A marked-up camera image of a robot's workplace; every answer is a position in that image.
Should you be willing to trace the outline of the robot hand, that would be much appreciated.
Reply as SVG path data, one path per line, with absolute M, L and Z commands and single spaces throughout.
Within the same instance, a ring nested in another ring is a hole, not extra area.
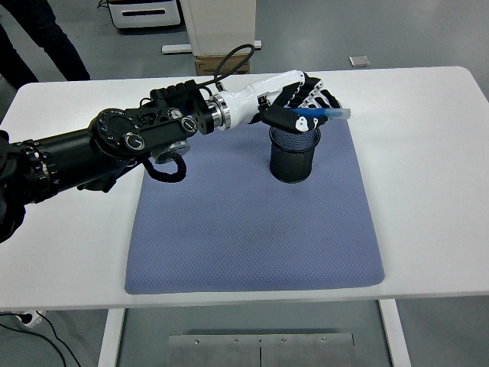
M 320 78 L 299 70 L 259 80 L 239 92 L 220 92 L 213 96 L 212 104 L 219 113 L 214 126 L 221 130 L 263 122 L 302 134 L 324 125 L 329 118 L 350 116 Z

